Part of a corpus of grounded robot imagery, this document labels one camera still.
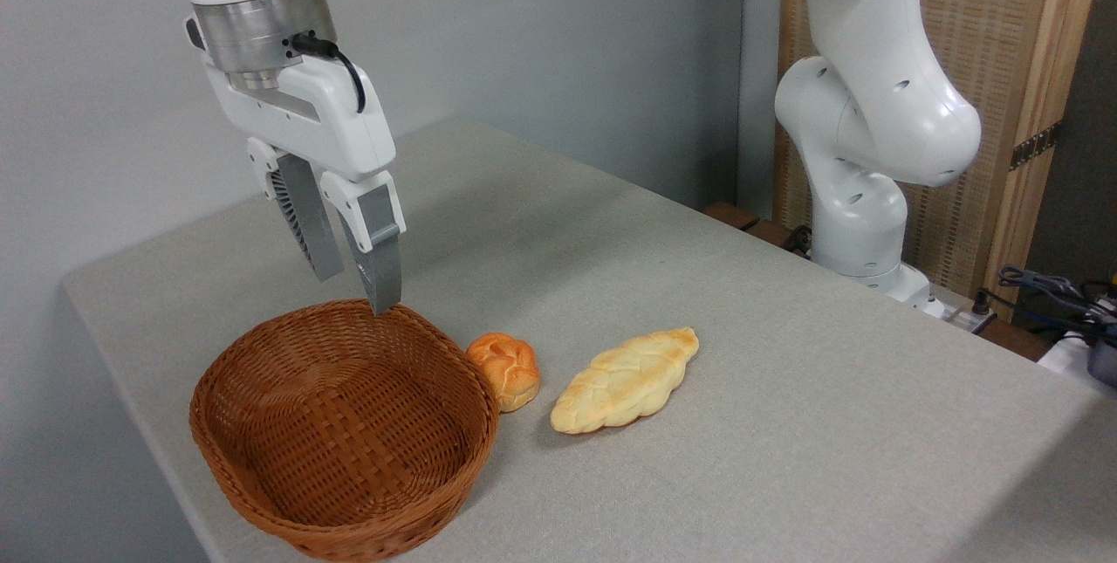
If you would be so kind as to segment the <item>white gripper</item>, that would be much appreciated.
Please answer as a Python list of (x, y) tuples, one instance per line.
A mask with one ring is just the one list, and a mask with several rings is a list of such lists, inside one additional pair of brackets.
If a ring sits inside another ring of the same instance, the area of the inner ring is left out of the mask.
[(359, 70), (366, 90), (359, 111), (350, 71), (327, 59), (303, 58), (285, 67), (278, 88), (264, 98), (236, 89), (211, 59), (206, 74), (236, 128), (255, 136), (247, 139), (254, 175), (267, 200), (279, 206), (318, 280), (336, 276), (344, 265), (311, 163), (330, 170), (319, 176), (319, 190), (338, 211), (372, 312), (379, 316), (397, 306), (399, 236), (407, 225), (394, 178), (380, 172), (397, 149), (367, 75)]

